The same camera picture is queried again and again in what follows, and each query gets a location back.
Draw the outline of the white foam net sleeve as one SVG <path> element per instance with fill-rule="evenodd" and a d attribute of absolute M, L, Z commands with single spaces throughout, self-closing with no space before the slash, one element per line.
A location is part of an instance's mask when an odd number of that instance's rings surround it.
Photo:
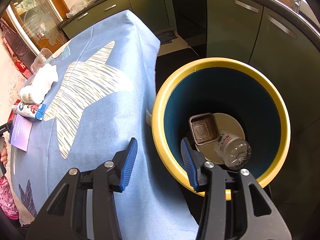
<path fill-rule="evenodd" d="M 30 87 L 32 97 L 39 101 L 49 92 L 54 82 L 58 82 L 57 66 L 45 64 L 36 73 Z"/>

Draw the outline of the red checkered apron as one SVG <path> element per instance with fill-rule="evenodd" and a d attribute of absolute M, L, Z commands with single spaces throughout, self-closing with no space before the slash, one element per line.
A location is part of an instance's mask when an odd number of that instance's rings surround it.
<path fill-rule="evenodd" d="M 1 31 L 3 42 L 11 55 L 16 69 L 23 77 L 29 79 L 33 75 L 31 64 L 34 62 L 36 55 L 3 18 L 1 18 Z"/>

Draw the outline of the clear plastic bottle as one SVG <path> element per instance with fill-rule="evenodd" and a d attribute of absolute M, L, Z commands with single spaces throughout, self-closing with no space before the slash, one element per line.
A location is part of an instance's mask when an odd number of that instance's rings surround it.
<path fill-rule="evenodd" d="M 252 148 L 245 139 L 222 130 L 220 138 L 216 142 L 215 152 L 222 159 L 225 166 L 231 170 L 238 170 L 248 163 Z"/>

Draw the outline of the red and white carton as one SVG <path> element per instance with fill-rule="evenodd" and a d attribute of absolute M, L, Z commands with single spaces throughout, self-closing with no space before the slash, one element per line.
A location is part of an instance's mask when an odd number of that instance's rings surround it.
<path fill-rule="evenodd" d="M 20 102 L 21 102 L 21 100 L 18 99 L 12 105 L 12 109 L 11 109 L 11 112 L 10 112 L 10 115 L 9 115 L 9 118 L 8 118 L 8 122 L 12 121 L 17 114 L 21 113 L 21 111 L 19 110 L 19 103 Z"/>

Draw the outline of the brown plastic food tray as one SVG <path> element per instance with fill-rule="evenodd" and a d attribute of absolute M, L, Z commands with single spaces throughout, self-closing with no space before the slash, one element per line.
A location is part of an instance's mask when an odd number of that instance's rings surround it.
<path fill-rule="evenodd" d="M 212 113 L 191 116 L 189 127 L 197 146 L 216 142 L 220 138 L 220 130 Z"/>

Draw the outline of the clear plastic cup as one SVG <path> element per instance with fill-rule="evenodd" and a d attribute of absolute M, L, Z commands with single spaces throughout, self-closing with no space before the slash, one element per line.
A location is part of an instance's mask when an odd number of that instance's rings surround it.
<path fill-rule="evenodd" d="M 35 58 L 33 63 L 31 64 L 31 72 L 36 74 L 40 68 L 42 68 L 46 61 L 52 56 L 52 52 L 47 48 L 42 48 L 40 50 L 39 55 Z"/>

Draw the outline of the glass door wooden cabinet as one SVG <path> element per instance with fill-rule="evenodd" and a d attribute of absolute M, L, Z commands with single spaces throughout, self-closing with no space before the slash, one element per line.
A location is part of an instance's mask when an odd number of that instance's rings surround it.
<path fill-rule="evenodd" d="M 53 0 L 11 0 L 5 14 L 7 22 L 35 55 L 43 48 L 55 52 L 67 42 L 58 27 L 62 16 Z"/>

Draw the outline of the yellow rimmed trash bin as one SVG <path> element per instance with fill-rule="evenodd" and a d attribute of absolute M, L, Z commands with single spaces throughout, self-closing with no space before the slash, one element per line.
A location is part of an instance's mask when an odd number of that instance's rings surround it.
<path fill-rule="evenodd" d="M 287 107 L 273 83 L 255 68 L 210 57 L 173 72 L 157 93 L 151 127 L 158 155 L 170 174 L 190 188 L 180 142 L 191 137 L 189 118 L 212 114 L 220 132 L 244 138 L 252 147 L 246 168 L 262 187 L 280 171 L 289 151 Z"/>

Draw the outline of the white blue tube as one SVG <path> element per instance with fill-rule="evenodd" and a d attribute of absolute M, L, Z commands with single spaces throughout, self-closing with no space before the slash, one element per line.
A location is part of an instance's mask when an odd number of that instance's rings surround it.
<path fill-rule="evenodd" d="M 21 113 L 19 115 L 26 118 L 33 118 L 37 120 L 43 120 L 44 112 L 46 110 L 45 104 L 27 104 L 25 102 L 19 103 L 19 110 Z"/>

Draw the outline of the purple cardboard box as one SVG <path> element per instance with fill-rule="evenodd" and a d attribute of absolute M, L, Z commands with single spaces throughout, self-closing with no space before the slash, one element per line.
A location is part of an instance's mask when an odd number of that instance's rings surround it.
<path fill-rule="evenodd" d="M 32 126 L 32 122 L 22 116 L 18 116 L 10 133 L 11 146 L 27 152 Z"/>

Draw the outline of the blue patterned tablecloth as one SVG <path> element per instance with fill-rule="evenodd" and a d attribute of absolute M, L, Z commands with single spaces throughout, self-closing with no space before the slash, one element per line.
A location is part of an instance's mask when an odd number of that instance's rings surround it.
<path fill-rule="evenodd" d="M 121 236 L 195 239 L 197 223 L 152 138 L 159 46 L 125 10 L 81 32 L 55 59 L 44 117 L 33 121 L 27 151 L 11 152 L 14 192 L 34 217 L 71 168 L 95 169 L 135 138 L 130 182 L 114 195 Z"/>

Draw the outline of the white pill bottle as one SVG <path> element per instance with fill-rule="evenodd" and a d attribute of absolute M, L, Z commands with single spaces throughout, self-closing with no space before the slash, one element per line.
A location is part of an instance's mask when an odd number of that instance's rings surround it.
<path fill-rule="evenodd" d="M 27 85 L 20 90 L 20 99 L 25 103 L 37 105 L 43 101 L 41 93 L 32 85 Z"/>

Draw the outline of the clear plastic bag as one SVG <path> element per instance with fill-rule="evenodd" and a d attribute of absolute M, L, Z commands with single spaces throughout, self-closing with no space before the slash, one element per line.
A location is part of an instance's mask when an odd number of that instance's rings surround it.
<path fill-rule="evenodd" d="M 67 18 L 71 18 L 71 17 L 75 16 L 77 13 L 79 13 L 81 10 L 85 9 L 87 6 L 88 6 L 87 1 L 81 1 L 81 2 L 75 3 L 71 7 L 69 12 L 66 14 Z"/>

